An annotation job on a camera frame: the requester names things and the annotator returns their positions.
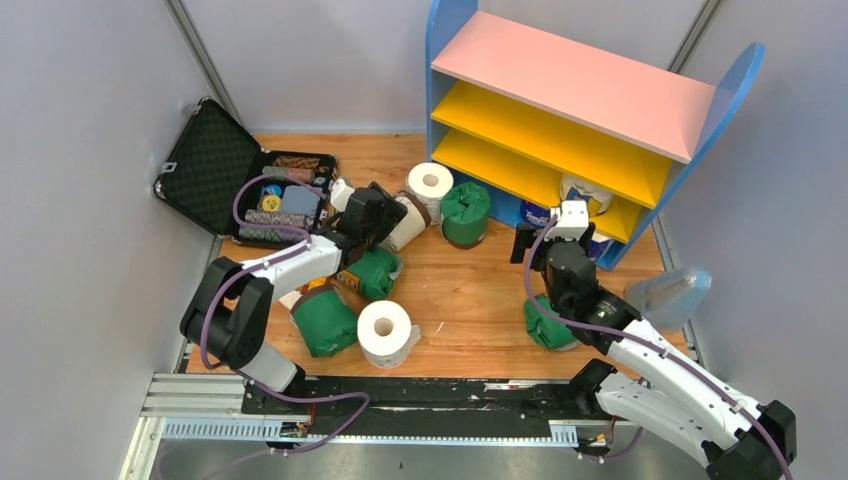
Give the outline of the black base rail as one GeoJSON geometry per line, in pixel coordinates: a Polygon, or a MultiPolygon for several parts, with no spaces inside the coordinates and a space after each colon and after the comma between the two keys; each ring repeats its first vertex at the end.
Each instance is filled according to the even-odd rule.
{"type": "Polygon", "coordinates": [[[624,423],[567,380],[300,375],[285,393],[246,384],[241,411],[303,417],[310,434],[350,420],[345,435],[408,439],[552,439],[563,424],[579,442],[609,442],[624,423]]]}

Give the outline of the green wrapped roll front left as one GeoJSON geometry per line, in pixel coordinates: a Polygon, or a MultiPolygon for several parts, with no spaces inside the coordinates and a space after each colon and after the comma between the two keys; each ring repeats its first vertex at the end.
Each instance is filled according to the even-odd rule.
{"type": "Polygon", "coordinates": [[[334,285],[294,294],[290,316],[313,358],[333,357],[357,342],[357,314],[334,285]]]}

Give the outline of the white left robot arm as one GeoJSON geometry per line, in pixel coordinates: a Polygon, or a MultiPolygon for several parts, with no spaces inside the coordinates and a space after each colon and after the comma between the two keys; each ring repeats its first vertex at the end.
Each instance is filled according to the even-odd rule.
{"type": "Polygon", "coordinates": [[[247,262],[214,260],[180,321],[180,333],[200,348],[203,360],[214,358],[265,387],[283,413],[298,411],[307,389],[296,379],[301,368],[265,339],[272,304],[359,261],[408,213],[377,183],[355,188],[342,200],[340,212],[316,232],[296,230],[298,241],[288,248],[247,262]]]}

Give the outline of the blue playing card deck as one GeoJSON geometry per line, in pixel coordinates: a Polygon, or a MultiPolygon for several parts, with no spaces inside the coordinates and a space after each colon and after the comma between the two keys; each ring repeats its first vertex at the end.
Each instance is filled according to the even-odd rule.
{"type": "Polygon", "coordinates": [[[282,192],[280,212],[314,218],[320,203],[321,197],[312,190],[300,185],[288,185],[282,192]]]}

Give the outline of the white toy brick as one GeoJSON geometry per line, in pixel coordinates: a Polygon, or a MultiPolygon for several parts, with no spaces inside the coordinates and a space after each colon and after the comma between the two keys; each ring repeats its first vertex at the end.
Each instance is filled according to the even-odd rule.
{"type": "Polygon", "coordinates": [[[299,290],[294,290],[281,296],[278,302],[287,310],[291,311],[301,298],[302,293],[299,290]]]}

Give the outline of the plain white paper towel roll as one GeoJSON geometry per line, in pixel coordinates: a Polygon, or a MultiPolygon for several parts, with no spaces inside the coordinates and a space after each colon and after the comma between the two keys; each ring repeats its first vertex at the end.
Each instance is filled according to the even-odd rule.
{"type": "Polygon", "coordinates": [[[427,209],[431,225],[441,225],[441,201],[454,186],[451,171],[436,162],[415,165],[407,174],[406,187],[427,209]]]}

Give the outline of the cream roll brown band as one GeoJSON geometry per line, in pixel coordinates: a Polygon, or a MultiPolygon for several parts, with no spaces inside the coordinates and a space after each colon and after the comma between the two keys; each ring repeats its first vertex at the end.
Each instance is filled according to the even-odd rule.
{"type": "Polygon", "coordinates": [[[613,200],[608,190],[572,175],[562,176],[560,196],[563,200],[582,200],[590,217],[606,213],[613,200]]]}

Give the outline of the black poker chip case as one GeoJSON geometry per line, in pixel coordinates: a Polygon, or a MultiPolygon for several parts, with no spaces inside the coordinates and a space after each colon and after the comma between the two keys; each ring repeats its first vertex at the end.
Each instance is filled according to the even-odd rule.
{"type": "Polygon", "coordinates": [[[265,212],[267,185],[300,185],[329,191],[339,161],[324,153],[267,150],[212,98],[194,107],[152,193],[205,230],[247,246],[283,248],[299,241],[280,225],[308,231],[320,227],[328,202],[321,197],[315,217],[265,212]]]}

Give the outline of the blue small blind button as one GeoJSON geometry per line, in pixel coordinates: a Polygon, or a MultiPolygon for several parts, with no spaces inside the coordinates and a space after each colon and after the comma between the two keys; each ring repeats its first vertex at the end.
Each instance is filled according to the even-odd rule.
{"type": "Polygon", "coordinates": [[[263,195],[281,196],[283,188],[279,185],[267,185],[262,189],[263,195]]]}

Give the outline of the green wrapped roll right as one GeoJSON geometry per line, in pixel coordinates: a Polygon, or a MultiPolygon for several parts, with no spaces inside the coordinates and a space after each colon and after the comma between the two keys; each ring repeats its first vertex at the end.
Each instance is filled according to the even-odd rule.
{"type": "Polygon", "coordinates": [[[551,319],[545,312],[553,313],[545,295],[537,295],[536,302],[527,299],[523,304],[525,331],[539,346],[549,351],[566,351],[580,345],[571,330],[551,319]]]}

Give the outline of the blue Tempo tissue pack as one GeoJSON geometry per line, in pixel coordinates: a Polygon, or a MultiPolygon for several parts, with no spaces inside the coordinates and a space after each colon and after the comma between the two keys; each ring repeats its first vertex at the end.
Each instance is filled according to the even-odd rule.
{"type": "Polygon", "coordinates": [[[550,209],[522,200],[519,205],[519,217],[524,223],[543,227],[550,221],[550,209]]]}

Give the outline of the plain green wrapped roll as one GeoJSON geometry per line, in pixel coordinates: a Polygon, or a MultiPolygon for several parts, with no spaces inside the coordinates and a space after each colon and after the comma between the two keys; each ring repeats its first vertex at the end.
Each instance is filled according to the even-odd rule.
{"type": "Polygon", "coordinates": [[[459,249],[479,245],[488,230],[491,205],[488,190],[474,182],[453,187],[440,203],[444,238],[459,249]]]}

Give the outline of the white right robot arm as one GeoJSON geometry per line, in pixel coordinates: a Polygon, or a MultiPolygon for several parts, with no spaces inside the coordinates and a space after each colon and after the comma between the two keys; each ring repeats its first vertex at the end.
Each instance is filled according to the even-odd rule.
{"type": "Polygon", "coordinates": [[[797,456],[794,412],[763,403],[719,380],[671,345],[640,312],[600,285],[589,258],[593,223],[580,237],[521,223],[510,261],[541,274],[541,312],[603,355],[572,380],[571,403],[584,417],[622,417],[698,462],[711,479],[789,479],[797,456]],[[642,381],[629,380],[615,365],[642,381]]]}

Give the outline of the white paper towel roll front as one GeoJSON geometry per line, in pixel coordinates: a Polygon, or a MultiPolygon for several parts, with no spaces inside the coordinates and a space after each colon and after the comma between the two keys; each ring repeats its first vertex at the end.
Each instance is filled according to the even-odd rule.
{"type": "Polygon", "coordinates": [[[421,338],[406,310],[396,302],[380,300],[368,304],[359,314],[357,339],[365,358],[375,367],[400,366],[421,338]]]}

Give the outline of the cream roll blue picture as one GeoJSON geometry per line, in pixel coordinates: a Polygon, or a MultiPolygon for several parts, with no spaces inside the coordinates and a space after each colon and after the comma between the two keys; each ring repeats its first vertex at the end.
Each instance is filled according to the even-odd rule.
{"type": "Polygon", "coordinates": [[[427,207],[409,191],[399,191],[394,199],[406,207],[407,213],[380,246],[397,253],[424,232],[430,225],[431,215],[427,207]]]}

